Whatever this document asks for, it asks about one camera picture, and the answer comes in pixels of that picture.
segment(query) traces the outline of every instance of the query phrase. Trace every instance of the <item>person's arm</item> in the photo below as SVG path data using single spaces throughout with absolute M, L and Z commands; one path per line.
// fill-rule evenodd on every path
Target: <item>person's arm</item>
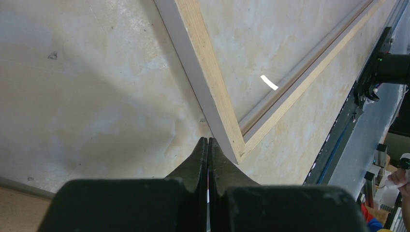
M 388 176 L 388 179 L 393 181 L 396 185 L 400 183 L 407 183 L 404 174 L 406 170 L 399 168 L 396 172 Z M 406 226 L 407 231 L 410 231 L 410 183 L 403 185 L 398 188 L 402 196 L 401 204 L 401 214 L 403 217 L 404 225 Z

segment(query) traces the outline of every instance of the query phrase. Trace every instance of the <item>dark stain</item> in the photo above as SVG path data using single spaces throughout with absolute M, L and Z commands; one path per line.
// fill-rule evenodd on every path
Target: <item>dark stain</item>
M 57 51 L 52 52 L 50 55 L 48 55 L 47 58 L 56 60 L 57 59 Z

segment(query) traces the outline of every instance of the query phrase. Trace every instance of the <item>white strip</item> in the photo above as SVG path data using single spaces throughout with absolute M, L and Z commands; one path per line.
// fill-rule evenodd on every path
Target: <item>white strip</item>
M 271 87 L 273 90 L 277 90 L 277 89 L 278 89 L 278 86 L 275 85 L 275 84 L 273 84 L 271 81 L 269 81 L 269 79 L 268 79 L 265 75 L 262 75 L 261 78 L 262 78 L 262 80 L 263 80 L 269 87 Z

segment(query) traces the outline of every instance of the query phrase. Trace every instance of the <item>wooden frame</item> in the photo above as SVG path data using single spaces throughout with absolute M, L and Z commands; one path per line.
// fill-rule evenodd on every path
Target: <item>wooden frame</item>
M 225 155 L 240 163 L 313 83 L 346 43 L 384 4 L 363 0 L 238 123 L 197 0 L 155 0 L 199 104 Z

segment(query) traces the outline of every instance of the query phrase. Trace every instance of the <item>red cloth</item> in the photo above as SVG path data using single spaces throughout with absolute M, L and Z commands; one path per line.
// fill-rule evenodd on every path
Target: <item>red cloth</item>
M 374 217 L 369 213 L 366 206 L 362 204 L 362 214 L 365 217 L 366 223 L 369 223 Z

